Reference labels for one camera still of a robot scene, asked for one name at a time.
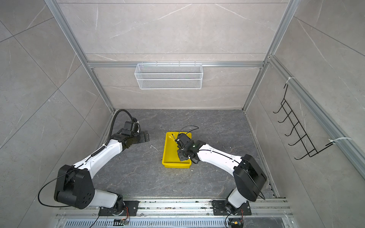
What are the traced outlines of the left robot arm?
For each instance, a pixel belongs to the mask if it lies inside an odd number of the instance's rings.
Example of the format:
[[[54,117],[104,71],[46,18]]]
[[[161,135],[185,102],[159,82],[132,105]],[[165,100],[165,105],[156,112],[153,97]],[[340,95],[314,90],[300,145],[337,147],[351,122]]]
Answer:
[[[148,132],[140,131],[140,124],[136,118],[125,122],[122,129],[90,156],[72,166],[64,165],[59,169],[54,200],[78,209],[100,207],[113,215],[123,213],[123,196],[95,189],[92,179],[116,155],[133,144],[148,141]]]

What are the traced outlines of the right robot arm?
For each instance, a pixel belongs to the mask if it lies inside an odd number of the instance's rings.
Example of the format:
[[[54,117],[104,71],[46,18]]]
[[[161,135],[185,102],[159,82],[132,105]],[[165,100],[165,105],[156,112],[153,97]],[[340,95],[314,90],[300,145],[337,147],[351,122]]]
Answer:
[[[194,141],[185,133],[179,133],[175,142],[180,160],[210,163],[234,178],[236,187],[226,197],[223,206],[228,213],[235,215],[248,201],[255,202],[258,197],[265,198],[262,189],[267,176],[251,155],[242,157],[228,154],[203,141]]]

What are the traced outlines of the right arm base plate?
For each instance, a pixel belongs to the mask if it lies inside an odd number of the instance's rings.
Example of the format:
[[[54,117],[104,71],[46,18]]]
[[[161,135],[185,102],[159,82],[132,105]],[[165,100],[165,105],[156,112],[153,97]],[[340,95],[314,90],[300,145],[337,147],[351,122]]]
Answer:
[[[248,201],[244,202],[239,208],[234,207],[227,200],[212,200],[213,214],[219,215],[252,215],[251,207]]]

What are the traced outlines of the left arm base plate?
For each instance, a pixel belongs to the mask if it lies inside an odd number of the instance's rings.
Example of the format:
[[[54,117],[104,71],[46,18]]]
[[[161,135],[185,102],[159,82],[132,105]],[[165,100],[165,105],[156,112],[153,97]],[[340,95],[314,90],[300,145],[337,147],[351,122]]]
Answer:
[[[118,208],[101,208],[99,216],[136,216],[139,202],[137,200],[124,201],[123,204],[117,204]]]

